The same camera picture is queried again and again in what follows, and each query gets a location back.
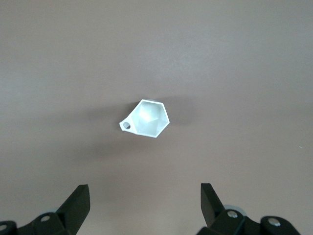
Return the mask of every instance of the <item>screw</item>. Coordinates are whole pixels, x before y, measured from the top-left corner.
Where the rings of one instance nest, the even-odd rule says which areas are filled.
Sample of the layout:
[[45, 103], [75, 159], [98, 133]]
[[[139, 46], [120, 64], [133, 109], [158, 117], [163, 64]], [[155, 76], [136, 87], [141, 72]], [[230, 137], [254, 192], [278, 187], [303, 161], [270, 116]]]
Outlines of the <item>screw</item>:
[[227, 214], [231, 218], [237, 218], [238, 217], [237, 213], [234, 211], [229, 211], [229, 212], [227, 212]]
[[41, 222], [45, 222], [45, 221], [47, 221], [47, 220], [49, 220], [49, 219], [50, 219], [50, 216], [49, 216], [49, 215], [46, 215], [46, 216], [42, 217], [42, 218], [40, 219], [40, 221], [41, 221]]
[[279, 227], [279, 226], [280, 226], [280, 222], [279, 222], [277, 219], [275, 219], [275, 218], [269, 218], [269, 219], [268, 219], [268, 222], [269, 222], [271, 225], [273, 225], [273, 226], [276, 226], [276, 227]]
[[0, 225], [0, 231], [3, 231], [7, 228], [8, 226], [6, 224]]

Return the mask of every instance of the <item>white hexagonal dish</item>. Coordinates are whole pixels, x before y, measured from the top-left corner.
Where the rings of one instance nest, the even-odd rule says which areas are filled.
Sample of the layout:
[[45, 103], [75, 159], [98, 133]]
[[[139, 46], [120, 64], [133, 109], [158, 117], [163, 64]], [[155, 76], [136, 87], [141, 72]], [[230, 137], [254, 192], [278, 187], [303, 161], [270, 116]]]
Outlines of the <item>white hexagonal dish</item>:
[[163, 103], [143, 99], [119, 125], [122, 131], [156, 138], [169, 123]]

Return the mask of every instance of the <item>hole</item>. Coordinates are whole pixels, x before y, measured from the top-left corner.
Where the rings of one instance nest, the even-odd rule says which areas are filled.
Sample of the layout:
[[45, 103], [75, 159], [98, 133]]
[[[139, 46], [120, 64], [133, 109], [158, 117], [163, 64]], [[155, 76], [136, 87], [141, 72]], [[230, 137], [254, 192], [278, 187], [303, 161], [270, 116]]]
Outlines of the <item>hole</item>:
[[131, 127], [131, 125], [128, 122], [125, 122], [123, 126], [125, 127], [125, 129], [130, 129]]
[[42, 217], [41, 219], [40, 219], [40, 221], [41, 222], [45, 222], [45, 221], [47, 221], [47, 220], [49, 220], [50, 219], [50, 215], [45, 215], [44, 217]]
[[3, 231], [7, 228], [8, 226], [6, 224], [0, 225], [0, 231]]

